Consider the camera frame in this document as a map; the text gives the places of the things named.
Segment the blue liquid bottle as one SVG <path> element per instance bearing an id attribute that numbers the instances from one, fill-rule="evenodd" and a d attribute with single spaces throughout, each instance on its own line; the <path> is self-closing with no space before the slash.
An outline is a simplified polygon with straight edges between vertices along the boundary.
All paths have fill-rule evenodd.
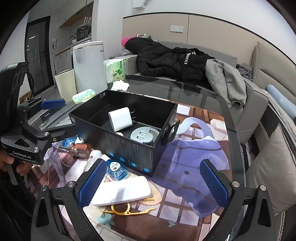
<path id="1" fill-rule="evenodd" d="M 62 147 L 69 148 L 72 144 L 75 144 L 77 141 L 77 137 L 66 138 L 62 141 Z"/>
<path id="2" fill-rule="evenodd" d="M 106 161 L 106 173 L 113 181 L 120 181 L 128 176 L 127 168 L 117 159 L 111 159 L 105 154 L 103 154 L 101 158 L 102 160 Z"/>

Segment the white rectangular device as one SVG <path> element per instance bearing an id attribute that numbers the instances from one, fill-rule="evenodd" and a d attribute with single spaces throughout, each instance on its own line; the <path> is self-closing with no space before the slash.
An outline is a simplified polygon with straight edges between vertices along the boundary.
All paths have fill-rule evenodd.
<path id="1" fill-rule="evenodd" d="M 134 176 L 99 185 L 90 204 L 108 206 L 133 202 L 150 197 L 152 191 L 145 176 Z"/>

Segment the brown amber bottle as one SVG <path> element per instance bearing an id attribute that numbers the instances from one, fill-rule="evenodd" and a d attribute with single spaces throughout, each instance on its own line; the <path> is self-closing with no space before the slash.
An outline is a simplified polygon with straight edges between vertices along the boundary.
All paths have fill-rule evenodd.
<path id="1" fill-rule="evenodd" d="M 71 154 L 74 157 L 88 159 L 91 153 L 91 147 L 88 144 L 71 143 L 69 147 L 59 146 L 59 149 Z"/>

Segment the white cylindrical tube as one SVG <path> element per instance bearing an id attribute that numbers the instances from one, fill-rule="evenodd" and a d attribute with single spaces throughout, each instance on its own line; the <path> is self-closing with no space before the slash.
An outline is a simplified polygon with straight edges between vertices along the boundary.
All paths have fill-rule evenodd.
<path id="1" fill-rule="evenodd" d="M 100 159 L 101 156 L 102 156 L 102 152 L 100 150 L 92 150 L 87 160 L 87 163 L 84 167 L 83 172 L 89 171 L 92 165 L 97 161 L 97 159 Z"/>

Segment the cream trash bin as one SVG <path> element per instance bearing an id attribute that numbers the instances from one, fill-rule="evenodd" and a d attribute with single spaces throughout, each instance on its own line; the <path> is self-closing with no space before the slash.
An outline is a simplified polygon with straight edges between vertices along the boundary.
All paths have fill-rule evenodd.
<path id="1" fill-rule="evenodd" d="M 77 94 L 74 69 L 65 70 L 55 75 L 55 80 L 61 98 L 66 102 L 71 102 L 72 97 Z"/>

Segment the green pill case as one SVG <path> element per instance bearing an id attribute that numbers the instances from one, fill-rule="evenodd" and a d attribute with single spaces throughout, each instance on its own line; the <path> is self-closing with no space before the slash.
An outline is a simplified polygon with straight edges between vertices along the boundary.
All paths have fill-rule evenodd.
<path id="1" fill-rule="evenodd" d="M 81 102 L 86 102 L 89 99 L 93 98 L 96 95 L 96 92 L 92 89 L 84 90 L 74 96 L 72 96 L 72 100 L 75 104 L 79 104 Z"/>

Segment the anime printed desk mat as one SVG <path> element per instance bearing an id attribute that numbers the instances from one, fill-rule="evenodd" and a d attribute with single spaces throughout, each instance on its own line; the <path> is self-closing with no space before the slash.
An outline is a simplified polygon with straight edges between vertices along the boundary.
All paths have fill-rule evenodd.
<path id="1" fill-rule="evenodd" d="M 216 100 L 179 104 L 181 131 L 167 144 L 149 177 L 152 200 L 110 207 L 84 208 L 103 240 L 204 240 L 219 219 L 218 207 L 203 178 L 200 163 L 209 159 L 232 177 L 226 121 L 228 109 Z M 122 216 L 129 207 L 132 215 Z"/>

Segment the white air purifier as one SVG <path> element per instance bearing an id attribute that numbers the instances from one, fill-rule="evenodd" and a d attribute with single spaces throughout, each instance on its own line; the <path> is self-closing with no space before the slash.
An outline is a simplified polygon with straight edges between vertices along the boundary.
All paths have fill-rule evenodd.
<path id="1" fill-rule="evenodd" d="M 74 46 L 72 57 L 77 92 L 92 89 L 98 94 L 107 89 L 102 41 Z"/>

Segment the beige cushion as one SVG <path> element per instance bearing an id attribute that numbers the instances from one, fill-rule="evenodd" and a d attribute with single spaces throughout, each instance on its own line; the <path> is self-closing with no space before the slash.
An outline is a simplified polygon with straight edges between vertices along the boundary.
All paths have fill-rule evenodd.
<path id="1" fill-rule="evenodd" d="M 247 170 L 246 183 L 267 187 L 274 213 L 295 205 L 295 156 L 280 125 Z"/>

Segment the white charger cube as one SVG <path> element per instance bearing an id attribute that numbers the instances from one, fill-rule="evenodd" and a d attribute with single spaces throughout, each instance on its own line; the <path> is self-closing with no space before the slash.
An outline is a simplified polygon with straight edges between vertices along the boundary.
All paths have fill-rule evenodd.
<path id="1" fill-rule="evenodd" d="M 108 116 L 114 132 L 132 126 L 132 118 L 128 107 L 110 111 Z"/>

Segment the grey sofa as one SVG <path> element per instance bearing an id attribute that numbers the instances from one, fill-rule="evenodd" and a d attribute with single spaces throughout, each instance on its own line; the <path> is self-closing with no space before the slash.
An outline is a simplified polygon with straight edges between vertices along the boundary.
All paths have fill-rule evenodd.
<path id="1" fill-rule="evenodd" d="M 134 66 L 139 76 L 200 86 L 223 97 L 240 143 L 250 139 L 268 98 L 235 67 L 196 47 L 169 48 L 152 39 L 133 37 L 124 47 L 135 55 Z"/>

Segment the green tissue pack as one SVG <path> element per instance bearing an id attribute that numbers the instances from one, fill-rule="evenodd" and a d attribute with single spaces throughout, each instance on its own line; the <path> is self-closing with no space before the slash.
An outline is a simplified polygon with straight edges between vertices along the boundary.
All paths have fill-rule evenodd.
<path id="1" fill-rule="evenodd" d="M 125 80 L 125 60 L 108 59 L 104 61 L 107 83 L 112 83 L 118 80 Z"/>

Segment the black kitchen appliance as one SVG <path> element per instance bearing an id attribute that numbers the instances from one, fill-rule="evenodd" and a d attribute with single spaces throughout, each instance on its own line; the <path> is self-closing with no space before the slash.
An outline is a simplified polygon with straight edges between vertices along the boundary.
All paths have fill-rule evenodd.
<path id="1" fill-rule="evenodd" d="M 91 25 L 80 25 L 77 28 L 77 41 L 83 40 L 91 35 Z"/>

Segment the round grey usb hub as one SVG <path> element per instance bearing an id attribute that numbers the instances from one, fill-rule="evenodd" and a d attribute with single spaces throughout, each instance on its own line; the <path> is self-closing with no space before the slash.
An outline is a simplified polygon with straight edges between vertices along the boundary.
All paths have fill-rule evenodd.
<path id="1" fill-rule="evenodd" d="M 159 135 L 155 128 L 143 126 L 136 128 L 130 135 L 130 139 L 141 144 L 153 145 Z"/>

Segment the white wall switch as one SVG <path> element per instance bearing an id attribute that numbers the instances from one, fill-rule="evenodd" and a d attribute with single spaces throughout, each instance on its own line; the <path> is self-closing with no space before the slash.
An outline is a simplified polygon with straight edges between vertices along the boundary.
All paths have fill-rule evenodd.
<path id="1" fill-rule="evenodd" d="M 183 33 L 184 32 L 184 27 L 183 26 L 170 26 L 170 31 L 175 32 L 175 33 Z"/>

